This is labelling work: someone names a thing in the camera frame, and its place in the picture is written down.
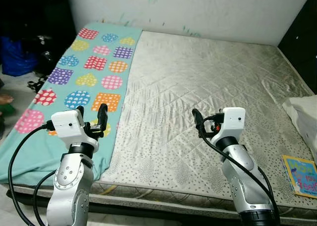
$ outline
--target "black cable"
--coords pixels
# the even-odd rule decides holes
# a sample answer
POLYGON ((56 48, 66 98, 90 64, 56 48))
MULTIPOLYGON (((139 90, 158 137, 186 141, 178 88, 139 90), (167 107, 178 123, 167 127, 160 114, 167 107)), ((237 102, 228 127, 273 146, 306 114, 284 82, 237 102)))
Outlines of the black cable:
POLYGON ((42 180, 40 180, 40 182, 36 185, 35 189, 34 189, 34 192, 33 192, 33 210, 34 210, 34 214, 35 214, 35 217, 37 219, 37 221, 39 222, 40 226, 46 226, 44 224, 44 222, 42 221, 41 219, 41 216, 39 214, 39 210, 38 210, 38 201, 37 201, 37 194, 38 194, 38 191, 41 187, 41 185, 43 184, 43 182, 45 180, 47 180, 50 176, 54 175, 56 172, 56 170, 53 170, 52 172, 50 172, 49 174, 47 174, 46 176, 44 176, 42 178, 42 180))
POLYGON ((35 226, 22 212, 19 203, 16 200, 16 196, 15 196, 15 192, 14 192, 14 188, 13 188, 13 181, 12 181, 12 167, 13 167, 13 162, 16 158, 16 155, 18 154, 19 150, 21 149, 21 147, 23 146, 23 144, 25 143, 25 141, 31 137, 34 133, 36 133, 37 131, 41 130, 41 129, 45 129, 44 126, 38 127, 34 130, 32 130, 30 133, 28 133, 28 135, 26 135, 23 140, 19 143, 19 145, 17 146, 17 148, 15 149, 10 163, 9 163, 9 168, 8 168, 8 181, 9 181, 9 188, 12 194, 12 201, 14 204, 14 207, 16 209, 16 211, 18 212, 19 216, 21 217, 21 219, 28 225, 28 226, 35 226))
POLYGON ((216 152, 218 152, 220 155, 222 155, 224 158, 228 159, 229 161, 231 161, 233 164, 235 164, 238 168, 240 168, 245 174, 247 174, 252 180, 254 180, 261 188, 262 190, 267 194, 267 196, 269 197, 273 208, 274 208, 274 214, 277 220, 277 225, 280 225, 280 217, 279 217, 279 212, 278 212, 278 207, 277 204, 274 200, 274 196, 273 194, 271 194, 268 189, 262 184, 262 182, 259 181, 259 179, 257 179, 251 172, 249 172, 244 166, 242 166, 240 163, 238 163, 236 160, 234 160, 232 157, 230 157, 228 154, 224 153, 223 151, 219 150, 215 145, 213 145, 212 143, 210 143, 208 141, 208 139, 206 138, 203 129, 204 129, 204 123, 207 120, 211 120, 211 117, 206 117, 204 118, 204 120, 201 122, 200 127, 199 127, 199 132, 201 134, 201 137, 203 138, 204 142, 210 146, 213 150, 215 150, 216 152))
POLYGON ((259 170, 259 172, 263 175, 264 180, 265 180, 265 182, 266 182, 266 184, 267 184, 267 187, 268 187, 268 190, 269 190, 270 194, 271 194, 272 196, 274 196, 274 195, 273 195, 273 190, 272 190, 271 184, 269 183, 269 180, 268 180, 266 174, 264 173, 264 171, 263 171, 263 170, 261 169, 261 167, 259 167, 259 166, 258 166, 258 170, 259 170))

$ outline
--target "white wall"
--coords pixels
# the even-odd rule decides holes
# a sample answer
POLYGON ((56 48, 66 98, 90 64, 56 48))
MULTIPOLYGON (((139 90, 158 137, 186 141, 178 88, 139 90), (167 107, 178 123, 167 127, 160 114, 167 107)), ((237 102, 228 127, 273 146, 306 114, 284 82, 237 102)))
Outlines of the white wall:
POLYGON ((306 0, 70 0, 77 30, 91 21, 148 31, 278 45, 306 0))

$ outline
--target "red square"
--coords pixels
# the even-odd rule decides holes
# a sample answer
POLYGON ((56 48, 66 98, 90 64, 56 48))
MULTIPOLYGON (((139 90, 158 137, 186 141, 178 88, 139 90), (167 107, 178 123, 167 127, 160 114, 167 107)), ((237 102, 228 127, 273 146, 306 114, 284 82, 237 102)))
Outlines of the red square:
POLYGON ((84 68, 86 69, 94 68, 98 71, 102 71, 105 67, 106 62, 107 62, 107 59, 103 57, 90 56, 88 60, 86 61, 84 68))
POLYGON ((79 31, 78 36, 82 37, 83 39, 94 39, 98 34, 99 32, 96 30, 82 28, 79 31))

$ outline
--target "white pillow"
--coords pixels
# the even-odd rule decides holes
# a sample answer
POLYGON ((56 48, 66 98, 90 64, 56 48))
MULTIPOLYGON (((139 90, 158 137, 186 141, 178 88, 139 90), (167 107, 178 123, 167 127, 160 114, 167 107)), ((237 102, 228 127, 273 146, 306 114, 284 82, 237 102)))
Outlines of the white pillow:
POLYGON ((288 98, 282 106, 311 149, 317 165, 317 95, 288 98))

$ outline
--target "robotic arm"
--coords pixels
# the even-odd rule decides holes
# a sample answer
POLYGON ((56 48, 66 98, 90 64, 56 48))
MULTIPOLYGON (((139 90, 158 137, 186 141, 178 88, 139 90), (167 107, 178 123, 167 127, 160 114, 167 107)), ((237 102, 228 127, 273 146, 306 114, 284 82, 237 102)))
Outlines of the robotic arm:
POLYGON ((88 219, 89 192, 93 183, 93 153, 107 123, 107 105, 98 111, 97 125, 83 121, 84 108, 57 112, 52 122, 58 137, 69 149, 54 175, 54 190, 47 208, 49 226, 85 226, 88 219))
POLYGON ((238 143, 244 129, 245 109, 224 108, 222 113, 205 119, 197 109, 193 109, 193 115, 196 128, 199 130, 199 137, 204 138, 204 140, 210 138, 211 141, 206 143, 215 148, 217 152, 225 153, 222 154, 221 169, 229 182, 234 206, 243 225, 279 225, 278 209, 269 182, 266 181, 264 172, 248 154, 245 146, 238 143), (204 122, 207 120, 210 120, 211 132, 205 130, 204 122), (255 176, 266 190, 270 191, 271 197, 227 156, 237 161, 244 170, 255 176))

